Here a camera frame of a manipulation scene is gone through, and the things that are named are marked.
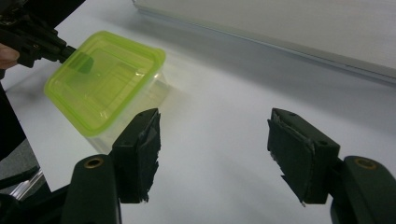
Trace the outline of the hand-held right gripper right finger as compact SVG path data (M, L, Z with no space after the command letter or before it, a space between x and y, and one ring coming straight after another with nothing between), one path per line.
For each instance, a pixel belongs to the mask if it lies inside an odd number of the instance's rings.
M273 108L267 122L267 149L298 200L326 203L329 194L326 177L338 160L340 146L305 119L285 109Z

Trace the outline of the clear container with green lid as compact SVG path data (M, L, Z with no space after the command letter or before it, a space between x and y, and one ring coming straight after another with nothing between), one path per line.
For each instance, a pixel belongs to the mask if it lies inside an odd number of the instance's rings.
M166 97L165 52L107 31L78 49L93 57L92 70L66 72L62 64L44 93L96 151L107 154L138 113L159 107Z

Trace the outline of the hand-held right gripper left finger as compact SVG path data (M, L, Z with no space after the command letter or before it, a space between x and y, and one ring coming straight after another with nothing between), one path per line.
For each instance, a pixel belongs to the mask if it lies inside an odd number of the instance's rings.
M146 203L159 167L161 114L157 108L138 113L112 146L117 192L122 203Z

